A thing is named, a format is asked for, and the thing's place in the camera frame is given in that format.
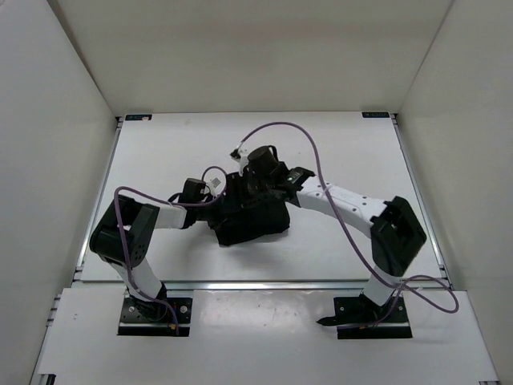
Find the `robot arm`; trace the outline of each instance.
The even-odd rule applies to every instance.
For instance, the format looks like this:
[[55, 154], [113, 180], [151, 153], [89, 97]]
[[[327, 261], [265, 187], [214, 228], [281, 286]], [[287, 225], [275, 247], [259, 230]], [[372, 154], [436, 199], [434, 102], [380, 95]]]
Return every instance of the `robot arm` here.
[[[143, 205], [119, 197], [131, 275], [137, 287], [128, 280], [114, 202], [91, 236], [91, 250], [118, 272], [130, 295], [147, 312], [152, 312], [153, 318], [158, 318], [162, 306], [151, 303], [139, 292], [151, 298], [166, 298], [164, 284], [153, 274], [145, 258], [154, 229], [186, 229], [196, 221], [207, 221], [220, 245], [232, 245], [286, 230], [289, 214], [285, 202], [335, 217], [318, 176], [301, 167], [288, 169], [277, 159], [273, 146], [257, 148], [247, 156], [238, 151], [231, 155], [239, 161], [240, 171], [227, 175], [225, 193], [214, 205], [190, 205], [213, 198], [212, 186], [205, 193], [207, 184], [195, 179], [188, 179], [179, 194], [179, 204], [185, 203], [185, 207]], [[371, 240], [374, 270], [385, 282], [398, 283], [426, 241], [408, 202], [400, 197], [383, 201], [330, 183], [326, 185], [345, 223]], [[393, 292], [393, 287], [383, 285], [373, 276], [363, 296], [373, 306], [383, 306]]]
[[[231, 155], [239, 162], [242, 174], [253, 176], [252, 183], [260, 191], [281, 193], [297, 207], [336, 217], [319, 177], [301, 167], [288, 169], [278, 160], [273, 146], [257, 148], [250, 154], [236, 150]], [[384, 201], [329, 182], [325, 185], [344, 222], [371, 240], [374, 271], [388, 286], [372, 275], [363, 295], [374, 305], [384, 306], [426, 242], [426, 234], [404, 198]]]

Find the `wire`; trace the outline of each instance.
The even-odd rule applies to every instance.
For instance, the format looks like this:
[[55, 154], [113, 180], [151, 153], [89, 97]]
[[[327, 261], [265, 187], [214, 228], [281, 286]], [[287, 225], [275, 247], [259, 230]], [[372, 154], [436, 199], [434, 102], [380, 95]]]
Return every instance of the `wire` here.
[[[242, 141], [240, 142], [240, 144], [237, 146], [236, 150], [238, 151], [240, 149], [240, 147], [242, 146], [242, 144], [248, 140], [251, 136], [253, 136], [254, 134], [256, 134], [257, 132], [259, 132], [260, 130], [263, 130], [264, 128], [266, 127], [271, 127], [271, 126], [277, 126], [277, 125], [285, 125], [285, 126], [290, 126], [290, 127], [294, 127], [296, 129], [298, 129], [299, 131], [301, 131], [303, 134], [305, 134], [306, 138], [309, 140], [310, 144], [312, 145], [312, 150], [313, 150], [313, 155], [315, 157], [315, 163], [316, 163], [316, 166], [317, 166], [317, 174], [318, 174], [318, 177], [319, 177], [319, 181], [321, 182], [321, 186], [326, 194], [326, 197], [328, 198], [328, 202], [329, 202], [329, 205], [331, 206], [331, 208], [333, 209], [333, 212], [335, 214], [335, 217], [337, 218], [338, 220], [338, 223], [340, 224], [340, 226], [342, 227], [342, 230], [344, 231], [344, 234], [345, 236], [347, 237], [347, 240], [349, 241], [349, 243], [351, 244], [351, 246], [353, 247], [353, 250], [354, 252], [357, 254], [358, 258], [360, 259], [360, 261], [362, 261], [363, 265], [370, 271], [370, 273], [381, 283], [383, 284], [384, 286], [387, 286], [389, 288], [393, 288], [393, 289], [396, 289], [397, 290], [397, 293], [396, 293], [396, 298], [394, 299], [394, 301], [392, 302], [392, 306], [389, 308], [389, 311], [386, 313], [386, 315], [376, 321], [376, 322], [373, 322], [373, 323], [370, 323], [370, 324], [364, 324], [364, 325], [356, 325], [356, 326], [348, 326], [346, 328], [350, 328], [350, 327], [366, 327], [366, 326], [372, 326], [372, 325], [377, 325], [378, 323], [382, 322], [385, 318], [387, 318], [391, 313], [392, 311], [394, 310], [394, 307], [397, 305], [397, 302], [398, 302], [398, 298], [399, 298], [399, 294], [404, 291], [404, 290], [409, 290], [410, 292], [412, 292], [413, 294], [415, 294], [416, 296], [420, 297], [421, 299], [423, 299], [425, 302], [429, 303], [430, 305], [432, 305], [434, 308], [444, 312], [444, 313], [448, 313], [448, 314], [454, 314], [456, 312], [458, 312], [459, 310], [459, 301], [458, 299], [456, 298], [456, 295], [453, 293], [452, 289], [447, 286], [441, 279], [438, 279], [438, 278], [435, 278], [435, 277], [431, 277], [431, 276], [428, 276], [428, 275], [424, 275], [424, 274], [418, 274], [418, 275], [414, 275], [413, 277], [410, 277], [410, 278], [406, 278], [402, 281], [401, 284], [398, 284], [398, 285], [392, 285], [390, 284], [389, 282], [385, 281], [374, 269], [373, 267], [370, 265], [370, 263], [366, 260], [366, 258], [363, 256], [363, 253], [361, 252], [361, 250], [358, 248], [358, 245], [356, 244], [356, 242], [354, 241], [353, 239], [353, 236], [351, 235], [351, 233], [349, 232], [349, 229], [347, 228], [347, 225], [345, 224], [344, 222], [344, 219], [342, 218], [342, 215], [339, 213], [338, 209], [337, 209], [337, 206], [335, 205], [335, 202], [333, 201], [333, 198], [331, 196], [331, 193], [329, 192], [329, 188], [326, 186], [326, 182], [324, 180], [324, 177], [322, 175], [322, 168], [321, 168], [321, 158], [319, 156], [319, 151], [317, 149], [317, 145], [315, 144], [315, 141], [313, 140], [313, 137], [308, 133], [308, 131], [306, 131], [302, 126], [298, 125], [298, 124], [295, 124], [295, 123], [291, 123], [291, 122], [271, 122], [271, 123], [267, 123], [267, 124], [262, 124], [260, 127], [257, 127], [255, 128], [254, 130], [252, 130], [248, 135], [246, 135]], [[430, 281], [433, 281], [433, 282], [436, 282], [438, 283], [444, 290], [446, 290], [450, 296], [454, 299], [454, 309], [446, 309], [440, 305], [438, 305], [437, 303], [434, 303], [433, 301], [431, 301], [428, 297], [420, 294], [416, 289], [414, 289], [413, 287], [410, 287], [407, 285], [408, 282], [410, 281], [413, 281], [414, 279], [418, 279], [418, 278], [424, 278], [424, 279], [427, 279], [427, 280], [430, 280]]]
[[174, 202], [176, 201], [176, 198], [180, 197], [180, 193], [179, 192], [175, 192], [173, 195], [171, 195], [168, 199], [168, 202]]
[[[202, 176], [202, 179], [204, 179], [206, 173], [211, 170], [211, 169], [217, 169], [217, 170], [220, 170], [222, 171], [222, 173], [224, 174], [224, 176], [226, 176], [226, 171], [223, 170], [221, 167], [218, 167], [218, 166], [210, 166], [208, 167], [204, 173], [203, 173], [203, 176]], [[168, 202], [168, 201], [163, 201], [159, 198], [155, 198], [155, 197], [151, 197], [147, 194], [145, 194], [144, 192], [140, 192], [139, 190], [136, 190], [135, 188], [132, 188], [132, 187], [127, 187], [127, 186], [119, 186], [115, 191], [114, 191], [114, 211], [115, 211], [115, 217], [116, 217], [116, 220], [118, 222], [118, 230], [119, 230], [119, 236], [121, 238], [121, 246], [123, 247], [123, 254], [124, 254], [124, 259], [125, 259], [125, 266], [127, 268], [127, 280], [128, 280], [128, 283], [130, 283], [130, 285], [134, 288], [135, 292], [140, 295], [141, 297], [147, 299], [148, 301], [151, 301], [151, 302], [155, 302], [155, 303], [158, 303], [160, 305], [163, 305], [167, 308], [167, 310], [169, 310], [169, 312], [171, 313], [172, 315], [172, 318], [173, 318], [173, 323], [175, 324], [175, 327], [176, 327], [176, 335], [180, 335], [180, 332], [179, 332], [179, 327], [178, 327], [178, 318], [176, 317], [176, 312], [175, 310], [173, 309], [173, 307], [166, 301], [163, 301], [161, 299], [158, 299], [158, 298], [154, 298], [146, 293], [144, 293], [138, 286], [137, 284], [135, 283], [134, 281], [134, 277], [133, 277], [133, 274], [132, 274], [132, 271], [131, 271], [131, 262], [130, 262], [130, 253], [128, 252], [128, 243], [127, 243], [127, 236], [124, 232], [124, 228], [123, 228], [123, 218], [121, 217], [121, 208], [119, 207], [119, 193], [121, 191], [129, 191], [131, 193], [134, 193], [136, 195], [139, 195], [141, 197], [144, 197], [150, 201], [154, 201], [154, 202], [157, 202], [157, 203], [160, 203], [162, 205], [171, 205], [171, 206], [181, 206], [181, 207], [205, 207], [205, 206], [209, 206], [209, 205], [212, 205], [214, 204], [216, 201], [218, 201], [223, 195], [224, 195], [224, 192], [226, 191], [226, 184], [224, 185], [222, 191], [219, 193], [219, 195], [217, 195], [214, 199], [212, 199], [211, 201], [209, 202], [204, 202], [204, 203], [172, 203], [172, 202]]]

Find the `white table surface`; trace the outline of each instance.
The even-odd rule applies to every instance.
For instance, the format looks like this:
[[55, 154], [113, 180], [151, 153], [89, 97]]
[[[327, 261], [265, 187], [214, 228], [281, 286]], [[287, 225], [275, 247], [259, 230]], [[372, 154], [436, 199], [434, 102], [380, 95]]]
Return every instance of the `white table surface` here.
[[[406, 293], [413, 338], [337, 340], [329, 291], [194, 292], [187, 338], [116, 335], [124, 288], [65, 289], [40, 374], [62, 384], [477, 385], [497, 380], [467, 293], [444, 314]], [[425, 294], [453, 306], [449, 294]]]
[[[252, 129], [275, 120], [302, 125], [315, 139], [327, 180], [362, 195], [405, 197], [422, 221], [417, 197], [390, 119], [363, 119], [360, 112], [280, 112], [154, 114], [149, 121], [126, 121], [99, 206], [98, 221], [121, 184], [167, 199], [188, 177], [200, 177], [212, 164], [236, 170], [228, 154]], [[315, 170], [313, 152], [298, 130], [266, 128], [246, 142], [249, 150], [277, 146], [291, 168]], [[205, 223], [187, 230], [156, 230], [147, 253], [164, 281], [366, 280], [340, 225], [331, 217], [289, 206], [290, 229], [231, 247], [219, 247]], [[371, 259], [370, 241], [356, 230], [356, 242]], [[406, 275], [440, 277], [428, 242]], [[83, 281], [120, 281], [117, 273], [89, 250]]]

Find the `white enclosure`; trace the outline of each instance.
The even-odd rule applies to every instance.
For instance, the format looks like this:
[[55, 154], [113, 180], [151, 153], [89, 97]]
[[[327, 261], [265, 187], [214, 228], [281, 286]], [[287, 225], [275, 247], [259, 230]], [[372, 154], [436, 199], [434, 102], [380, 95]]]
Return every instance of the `white enclosure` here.
[[[377, 371], [382, 383], [477, 384], [497, 375], [501, 383], [513, 383], [513, 2], [48, 2], [0, 0], [0, 383], [30, 381], [47, 324], [37, 385], [39, 373], [57, 374], [55, 384], [207, 378], [202, 370], [184, 376], [176, 369], [180, 363], [224, 367], [208, 377], [210, 383], [376, 383]], [[399, 128], [385, 120], [363, 124], [358, 112], [249, 113], [363, 110], [398, 113]], [[244, 114], [217, 114], [234, 111]], [[128, 112], [151, 112], [155, 119], [125, 122], [116, 133], [114, 116]], [[233, 169], [227, 155], [239, 139], [278, 116], [314, 134], [325, 174], [335, 183], [376, 197], [403, 195], [418, 215], [426, 202], [444, 261], [434, 239], [408, 275], [444, 277], [438, 269], [444, 262], [461, 290], [461, 312], [440, 314], [406, 295], [412, 340], [343, 342], [313, 325], [316, 312], [333, 306], [333, 293], [320, 286], [310, 294], [300, 286], [280, 292], [284, 286], [276, 284], [267, 287], [270, 292], [195, 291], [196, 332], [190, 338], [116, 338], [123, 285], [106, 282], [118, 278], [95, 255], [81, 262], [117, 135], [98, 215], [117, 184], [165, 198], [210, 164]], [[270, 139], [266, 132], [249, 144]], [[273, 142], [287, 164], [312, 167], [311, 150], [299, 134], [287, 130]], [[192, 143], [200, 155], [184, 160]], [[127, 166], [136, 172], [126, 172]], [[292, 227], [279, 239], [289, 255], [273, 242], [253, 242], [252, 264], [242, 263], [241, 249], [236, 255], [220, 251], [206, 226], [197, 225], [168, 237], [156, 233], [149, 258], [160, 278], [186, 277], [181, 284], [189, 289], [186, 284], [197, 280], [302, 278], [360, 288], [368, 274], [336, 222], [303, 211], [291, 210]], [[316, 240], [312, 245], [304, 241], [310, 222], [325, 226], [308, 234]], [[197, 259], [187, 265], [174, 256], [171, 269], [161, 251], [175, 247], [173, 254], [180, 254], [184, 244], [190, 246], [186, 256]], [[322, 263], [305, 255], [290, 258], [299, 249], [319, 248], [328, 256]], [[276, 261], [280, 269], [273, 269]], [[63, 288], [53, 321], [50, 308]], [[450, 305], [446, 294], [425, 291]], [[263, 297], [268, 307], [247, 307], [248, 298]], [[218, 302], [232, 313], [217, 308]], [[231, 330], [246, 339], [227, 339], [236, 311], [251, 318]], [[292, 317], [294, 311], [304, 317]], [[177, 356], [173, 344], [184, 354]], [[277, 347], [275, 355], [269, 344]], [[103, 349], [96, 352], [97, 346]], [[237, 368], [250, 361], [239, 377]], [[395, 367], [410, 369], [390, 370]], [[293, 374], [283, 376], [286, 371]]]
[[0, 2], [0, 383], [30, 380], [115, 120], [45, 2]]
[[51, 0], [117, 115], [397, 112], [450, 0]]

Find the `black mounting plate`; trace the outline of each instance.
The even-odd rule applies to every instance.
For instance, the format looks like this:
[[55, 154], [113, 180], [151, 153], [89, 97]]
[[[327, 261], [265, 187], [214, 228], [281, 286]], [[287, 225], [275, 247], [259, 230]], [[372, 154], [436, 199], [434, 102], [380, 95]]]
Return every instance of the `black mounting plate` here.
[[[192, 298], [168, 298], [168, 303], [175, 309], [176, 317], [180, 325], [179, 335], [172, 328], [172, 316], [169, 312], [161, 319], [144, 317], [138, 310], [135, 300], [125, 297], [121, 315], [119, 316], [118, 335], [153, 335], [161, 337], [188, 337], [190, 332], [188, 325], [191, 323]], [[183, 313], [182, 306], [187, 308]]]
[[[362, 302], [359, 297], [336, 297], [333, 299], [335, 316], [343, 319], [344, 314], [354, 315], [354, 311], [361, 309]], [[373, 319], [362, 320], [362, 323], [371, 323]], [[410, 321], [404, 298], [399, 298], [392, 313], [378, 326], [363, 329], [343, 329], [337, 327], [338, 339], [386, 339], [386, 338], [412, 338]]]

